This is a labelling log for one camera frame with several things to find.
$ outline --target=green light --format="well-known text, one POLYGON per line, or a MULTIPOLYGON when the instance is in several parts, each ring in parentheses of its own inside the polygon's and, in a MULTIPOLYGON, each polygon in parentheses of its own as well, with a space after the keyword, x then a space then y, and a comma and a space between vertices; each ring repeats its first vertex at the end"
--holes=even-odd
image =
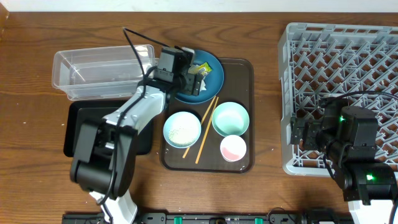
POLYGON ((374 177, 372 175, 366 175, 367 180, 374 180, 374 177))

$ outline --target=small bowl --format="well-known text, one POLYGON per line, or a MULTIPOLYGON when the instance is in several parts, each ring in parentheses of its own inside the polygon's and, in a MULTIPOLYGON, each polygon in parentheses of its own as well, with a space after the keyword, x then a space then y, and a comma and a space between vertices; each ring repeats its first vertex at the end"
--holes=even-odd
POLYGON ((199 139, 199 119, 189 112, 178 112, 170 116, 163 126, 163 137, 173 147, 185 149, 199 139))
POLYGON ((216 132, 224 137, 229 135, 240 136, 249 127, 248 112, 238 103, 222 103, 214 110, 211 119, 216 132))
POLYGON ((182 93, 177 93, 176 99, 183 103, 196 105, 211 100, 221 90, 224 83, 224 69, 221 62, 211 53, 203 50, 195 50, 195 59, 193 64, 201 65, 207 62, 212 71, 206 76, 206 90, 199 93, 198 96, 188 96, 182 93))
POLYGON ((246 143, 235 135, 225 137, 220 144, 221 155, 227 162, 236 162, 246 154, 246 143))

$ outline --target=blue plate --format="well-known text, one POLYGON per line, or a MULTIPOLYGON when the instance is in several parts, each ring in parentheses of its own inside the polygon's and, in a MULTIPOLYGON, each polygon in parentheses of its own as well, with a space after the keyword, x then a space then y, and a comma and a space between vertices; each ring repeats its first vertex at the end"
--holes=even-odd
POLYGON ((220 61, 212 54, 203 50, 195 50, 195 65, 202 65, 207 62, 212 71, 206 76, 206 90, 199 93, 198 96, 188 96, 177 93, 176 99, 188 104, 200 104, 212 99, 221 90, 224 83, 224 69, 220 61))

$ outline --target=brown tray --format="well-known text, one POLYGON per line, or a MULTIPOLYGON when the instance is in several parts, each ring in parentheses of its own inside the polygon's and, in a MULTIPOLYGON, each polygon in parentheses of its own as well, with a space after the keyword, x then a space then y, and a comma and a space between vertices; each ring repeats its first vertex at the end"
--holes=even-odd
MULTIPOLYGON (((250 125, 248 130, 241 136, 246 142, 247 151, 244 157, 236 162, 226 162, 220 152, 220 143, 223 136, 219 135, 211 125, 205 145, 201 152, 198 164, 195 164, 200 144, 205 134, 210 118, 211 107, 206 120, 203 122, 199 140, 190 148, 187 156, 182 156, 185 149, 177 149, 169 145, 164 138, 160 147, 160 161, 170 170, 202 171, 202 172, 228 172, 242 174, 250 170, 254 165, 254 71, 251 63, 244 59, 220 59, 224 68, 224 85, 217 94, 219 100, 217 105, 225 102, 236 102, 243 105, 249 113, 250 125)), ((165 112, 165 120, 179 111, 188 111, 195 114, 199 120, 205 114, 211 100, 199 105, 189 105, 175 100, 165 112)))

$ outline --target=chopsticks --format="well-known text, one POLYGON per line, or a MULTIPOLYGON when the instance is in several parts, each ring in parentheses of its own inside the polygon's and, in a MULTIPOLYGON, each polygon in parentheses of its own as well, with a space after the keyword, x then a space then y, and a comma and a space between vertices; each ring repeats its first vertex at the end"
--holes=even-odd
MULTIPOLYGON (((205 122, 206 116, 207 116, 207 114, 209 113, 209 110, 210 110, 210 108, 211 108, 211 106, 212 106, 212 104, 213 104, 213 102, 214 102, 214 99, 215 99, 216 97, 217 97, 217 96, 213 97, 211 103, 209 104, 209 107, 207 107, 207 110, 206 110, 205 115, 203 115, 203 117, 201 118, 200 125, 203 125, 203 122, 205 122)), ((191 148, 191 147, 188 147, 187 150, 185 150, 184 155, 182 156, 183 159, 185 159, 185 156, 187 156, 188 151, 189 151, 190 148, 191 148)))
POLYGON ((210 119, 209 119, 209 123, 207 124, 207 128, 206 128, 205 135, 203 136, 203 140, 201 141, 201 145, 200 145, 198 157, 197 157, 197 160, 196 160, 196 162, 195 162, 196 164, 198 164, 198 162, 199 162, 201 150, 203 149, 203 146, 205 145, 207 133, 209 132, 209 128, 210 128, 210 124, 211 124, 211 119, 212 119, 212 117, 213 117, 214 110, 216 109, 217 102, 218 102, 218 97, 217 97, 217 99, 216 99, 216 103, 214 104, 213 111, 211 112, 211 116, 210 116, 210 119))

